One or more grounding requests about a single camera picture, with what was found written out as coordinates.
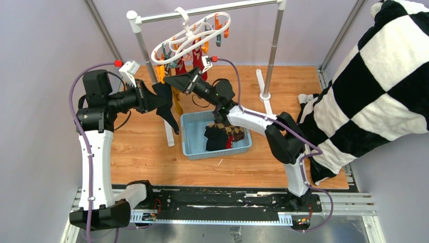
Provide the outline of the black sock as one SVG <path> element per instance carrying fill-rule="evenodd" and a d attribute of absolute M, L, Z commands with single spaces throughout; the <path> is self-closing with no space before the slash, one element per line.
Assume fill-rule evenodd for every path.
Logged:
<path fill-rule="evenodd" d="M 204 136 L 207 138 L 206 151 L 217 151 L 226 149 L 229 136 L 220 129 L 205 127 Z"/>
<path fill-rule="evenodd" d="M 174 130 L 174 133 L 178 135 L 180 128 L 175 120 L 171 108 L 173 106 L 173 94 L 171 86 L 169 84 L 156 83 L 152 85 L 154 92 L 166 101 L 165 105 L 158 107 L 156 114 L 162 117 Z"/>

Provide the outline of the light blue plastic basket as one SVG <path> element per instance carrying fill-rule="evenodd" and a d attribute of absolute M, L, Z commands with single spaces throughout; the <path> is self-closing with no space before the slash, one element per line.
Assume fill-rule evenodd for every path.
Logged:
<path fill-rule="evenodd" d="M 232 144 L 232 148 L 207 151 L 207 138 L 204 136 L 205 127 L 214 124 L 214 115 L 211 111 L 185 113 L 181 115 L 181 135 L 183 154 L 189 160 L 224 157 L 246 153 L 252 146 L 250 130 L 244 130 L 244 139 Z"/>

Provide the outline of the brown argyle sock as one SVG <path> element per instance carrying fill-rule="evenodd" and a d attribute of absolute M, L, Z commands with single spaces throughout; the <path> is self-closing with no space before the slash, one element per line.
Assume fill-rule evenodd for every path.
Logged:
<path fill-rule="evenodd" d="M 209 124 L 208 127 L 217 128 L 225 132 L 229 137 L 233 137 L 233 142 L 238 142 L 244 139 L 244 128 L 240 126 L 226 126 L 223 123 Z"/>

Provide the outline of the red snowflake christmas sock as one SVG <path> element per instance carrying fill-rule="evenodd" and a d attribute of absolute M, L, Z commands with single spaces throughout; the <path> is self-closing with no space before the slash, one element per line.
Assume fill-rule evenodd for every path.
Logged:
<path fill-rule="evenodd" d="M 234 136 L 229 136 L 226 144 L 226 149 L 231 149 L 234 142 Z"/>

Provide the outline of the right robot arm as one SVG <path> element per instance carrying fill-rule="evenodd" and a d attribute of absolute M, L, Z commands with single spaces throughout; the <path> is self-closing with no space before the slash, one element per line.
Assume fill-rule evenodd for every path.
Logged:
<path fill-rule="evenodd" d="M 216 122 L 243 127 L 265 136 L 273 157 L 284 166 L 288 205 L 298 212 L 309 205 L 311 189 L 305 172 L 304 136 L 290 114 L 269 115 L 242 107 L 233 100 L 235 93 L 228 79 L 219 78 L 210 84 L 202 78 L 198 67 L 163 80 L 180 92 L 193 93 L 213 105 Z"/>

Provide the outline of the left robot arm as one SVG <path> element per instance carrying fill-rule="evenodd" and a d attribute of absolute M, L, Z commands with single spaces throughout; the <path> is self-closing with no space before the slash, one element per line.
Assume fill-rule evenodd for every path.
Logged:
<path fill-rule="evenodd" d="M 147 180 L 131 182 L 115 196 L 111 183 L 111 145 L 114 122 L 119 113 L 135 109 L 140 113 L 153 111 L 166 101 L 147 89 L 140 79 L 125 91 L 113 93 L 109 72 L 104 69 L 83 74 L 88 106 L 78 105 L 73 112 L 82 151 L 82 194 L 78 210 L 69 214 L 70 224 L 89 231 L 126 227 L 131 211 L 139 205 L 151 208 L 155 203 Z"/>

